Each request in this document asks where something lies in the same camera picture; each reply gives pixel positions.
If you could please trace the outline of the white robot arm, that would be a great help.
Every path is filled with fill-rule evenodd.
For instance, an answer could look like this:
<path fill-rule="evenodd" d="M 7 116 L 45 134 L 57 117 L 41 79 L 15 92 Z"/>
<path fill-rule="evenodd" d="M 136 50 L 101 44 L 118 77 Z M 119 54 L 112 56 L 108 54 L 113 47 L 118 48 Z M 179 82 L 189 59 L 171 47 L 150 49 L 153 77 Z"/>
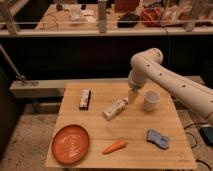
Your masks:
<path fill-rule="evenodd" d="M 164 68 L 162 61 L 163 54 L 158 48 L 137 53 L 131 58 L 128 76 L 131 102 L 145 85 L 146 79 L 150 79 L 213 125 L 213 89 Z"/>

